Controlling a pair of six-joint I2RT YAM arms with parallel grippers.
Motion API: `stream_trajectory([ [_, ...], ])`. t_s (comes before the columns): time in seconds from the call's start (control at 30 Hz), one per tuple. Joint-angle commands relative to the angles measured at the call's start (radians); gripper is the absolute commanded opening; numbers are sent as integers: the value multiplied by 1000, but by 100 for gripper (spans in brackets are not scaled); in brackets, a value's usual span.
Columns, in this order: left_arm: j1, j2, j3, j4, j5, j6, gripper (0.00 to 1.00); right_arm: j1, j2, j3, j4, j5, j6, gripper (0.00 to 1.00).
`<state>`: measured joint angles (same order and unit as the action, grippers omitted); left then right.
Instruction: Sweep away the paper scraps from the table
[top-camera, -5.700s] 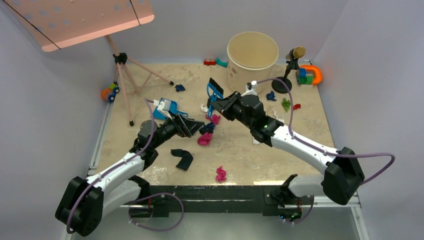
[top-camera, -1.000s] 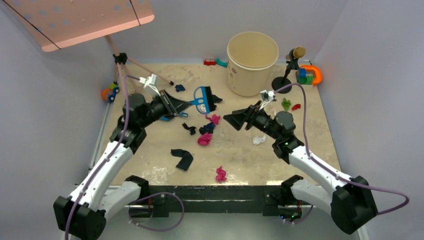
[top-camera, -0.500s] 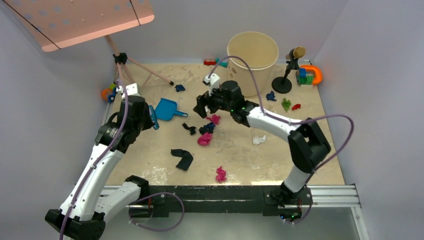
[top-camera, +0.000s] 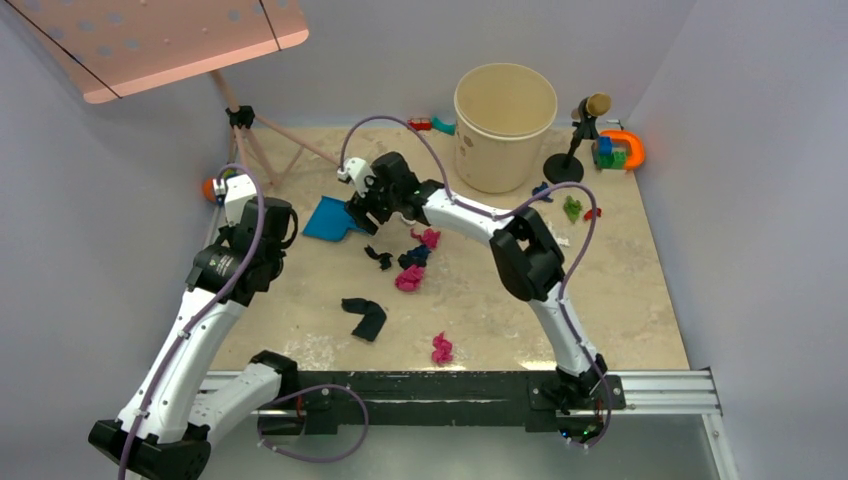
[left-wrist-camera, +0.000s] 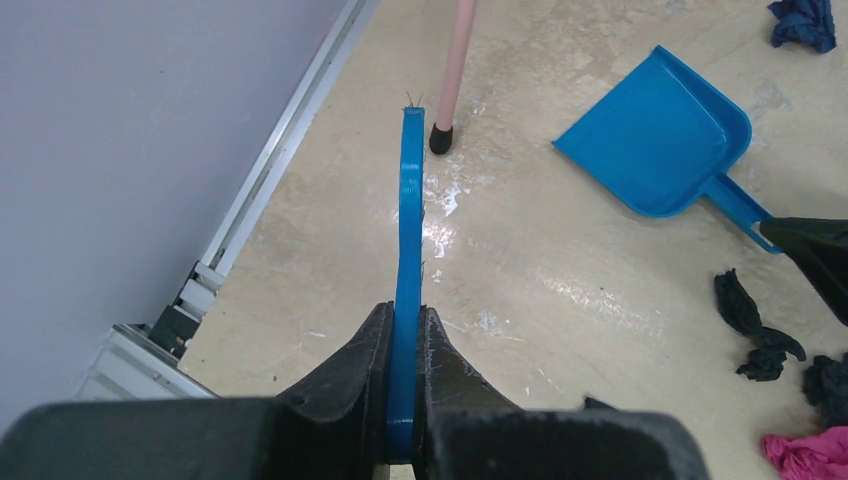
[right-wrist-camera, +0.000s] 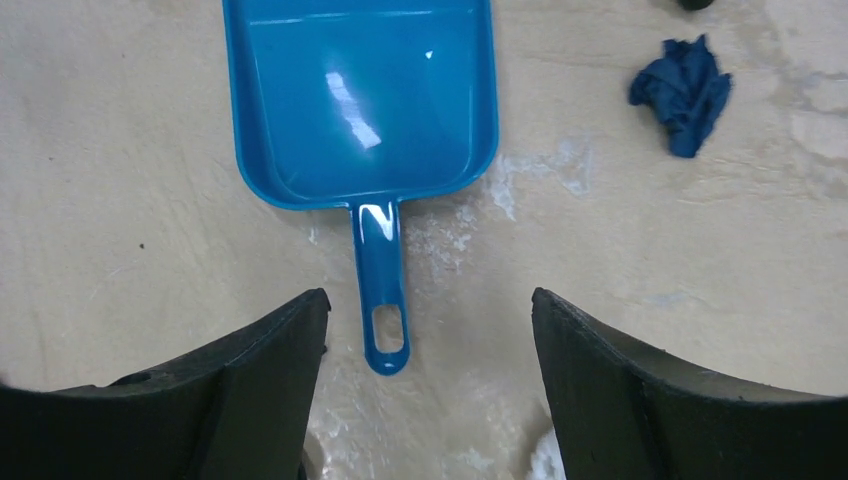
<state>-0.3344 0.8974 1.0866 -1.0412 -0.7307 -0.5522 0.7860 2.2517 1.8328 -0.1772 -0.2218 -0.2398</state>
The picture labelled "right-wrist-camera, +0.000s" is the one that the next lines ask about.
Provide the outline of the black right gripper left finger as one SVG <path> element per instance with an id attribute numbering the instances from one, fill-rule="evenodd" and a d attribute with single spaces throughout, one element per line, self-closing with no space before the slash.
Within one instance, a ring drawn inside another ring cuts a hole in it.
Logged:
<path id="1" fill-rule="evenodd" d="M 331 306 L 308 290 L 102 387 L 1 389 L 5 479 L 303 479 Z"/>

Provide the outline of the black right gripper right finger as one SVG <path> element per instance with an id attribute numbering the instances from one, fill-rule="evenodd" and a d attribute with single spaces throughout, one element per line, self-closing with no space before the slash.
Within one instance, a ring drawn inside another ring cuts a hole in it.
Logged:
<path id="1" fill-rule="evenodd" d="M 555 293 L 532 327 L 570 479 L 843 479 L 847 401 L 732 377 L 602 323 Z"/>

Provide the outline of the blue plastic dustpan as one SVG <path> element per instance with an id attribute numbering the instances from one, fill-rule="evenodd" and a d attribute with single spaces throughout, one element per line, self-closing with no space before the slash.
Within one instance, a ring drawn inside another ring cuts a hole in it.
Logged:
<path id="1" fill-rule="evenodd" d="M 411 348 L 380 349 L 373 314 L 406 307 L 400 205 L 467 187 L 498 149 L 492 5 L 252 0 L 222 13 L 240 174 L 275 207 L 348 210 L 364 356 L 397 374 Z"/>

